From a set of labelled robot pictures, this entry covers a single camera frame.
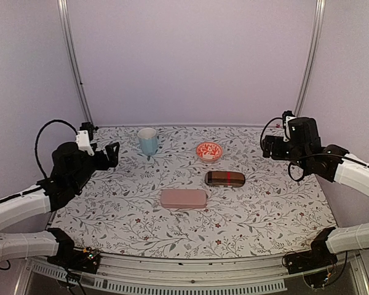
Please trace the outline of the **pink translucent plastic cup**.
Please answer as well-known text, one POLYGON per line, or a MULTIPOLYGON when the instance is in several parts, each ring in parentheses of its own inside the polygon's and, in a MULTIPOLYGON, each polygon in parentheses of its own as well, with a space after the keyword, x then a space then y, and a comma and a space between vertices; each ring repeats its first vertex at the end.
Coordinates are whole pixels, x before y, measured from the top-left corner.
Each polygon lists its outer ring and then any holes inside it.
POLYGON ((200 189, 164 189, 161 205, 169 209, 199 209, 207 204, 207 193, 200 189))

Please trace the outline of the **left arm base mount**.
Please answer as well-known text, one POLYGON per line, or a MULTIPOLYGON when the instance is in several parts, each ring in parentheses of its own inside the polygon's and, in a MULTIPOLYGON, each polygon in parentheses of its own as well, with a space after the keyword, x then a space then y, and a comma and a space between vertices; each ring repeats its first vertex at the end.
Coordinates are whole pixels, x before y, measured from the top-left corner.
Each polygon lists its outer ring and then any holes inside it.
POLYGON ((100 265, 100 251, 91 247, 83 250, 75 249, 74 241, 61 229, 47 230, 55 237, 58 243, 56 255, 47 258, 47 262, 60 266, 65 270, 78 270, 96 274, 100 265))

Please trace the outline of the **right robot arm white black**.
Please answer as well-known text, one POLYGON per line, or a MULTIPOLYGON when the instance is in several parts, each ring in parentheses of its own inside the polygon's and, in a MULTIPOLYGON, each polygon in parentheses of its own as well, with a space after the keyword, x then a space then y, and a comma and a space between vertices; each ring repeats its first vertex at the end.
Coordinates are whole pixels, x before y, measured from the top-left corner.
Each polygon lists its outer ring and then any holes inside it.
MULTIPOLYGON (((369 164, 347 149, 330 144, 323 146, 315 119, 295 117, 286 111, 281 117, 282 136, 261 135, 263 157, 287 161, 302 169, 303 177, 317 175, 331 183, 350 187, 369 197, 369 164)), ((320 267, 330 254, 369 249, 369 222, 351 227, 322 230, 311 243, 306 263, 320 267)))

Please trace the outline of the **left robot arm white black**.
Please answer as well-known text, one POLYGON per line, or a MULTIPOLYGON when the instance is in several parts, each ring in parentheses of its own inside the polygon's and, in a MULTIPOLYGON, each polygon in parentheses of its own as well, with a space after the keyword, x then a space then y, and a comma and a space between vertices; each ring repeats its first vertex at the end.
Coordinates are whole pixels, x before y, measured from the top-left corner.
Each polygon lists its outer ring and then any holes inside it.
POLYGON ((106 171, 119 163, 119 143, 111 143, 93 154, 82 151, 74 142, 61 144, 52 153, 50 177, 26 190, 0 199, 0 262, 33 256, 48 256, 72 267, 79 262, 74 241, 63 230, 50 228, 28 234, 4 234, 2 230, 30 217, 55 212, 81 195, 96 171, 106 171))

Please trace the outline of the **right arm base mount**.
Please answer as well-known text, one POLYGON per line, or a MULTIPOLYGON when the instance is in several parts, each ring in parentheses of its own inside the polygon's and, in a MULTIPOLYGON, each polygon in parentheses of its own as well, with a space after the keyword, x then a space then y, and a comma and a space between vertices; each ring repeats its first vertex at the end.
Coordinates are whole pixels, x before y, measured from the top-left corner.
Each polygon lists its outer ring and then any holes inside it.
POLYGON ((331 270, 324 270, 321 274, 306 275, 305 283, 314 289, 328 286, 332 280, 332 273, 338 262, 336 254, 327 248, 327 239, 335 227, 321 230, 311 242, 311 248, 307 251, 290 251, 282 258, 282 265, 289 274, 302 273, 320 268, 332 266, 331 270))

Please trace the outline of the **brown striped glasses case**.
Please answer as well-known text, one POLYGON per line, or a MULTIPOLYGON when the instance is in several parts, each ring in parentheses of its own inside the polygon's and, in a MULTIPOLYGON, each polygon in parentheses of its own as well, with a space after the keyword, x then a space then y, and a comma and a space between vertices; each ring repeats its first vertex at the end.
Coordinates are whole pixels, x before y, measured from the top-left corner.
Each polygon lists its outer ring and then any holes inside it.
POLYGON ((234 171, 209 171, 205 175, 205 183, 214 187, 242 187, 245 176, 234 171))

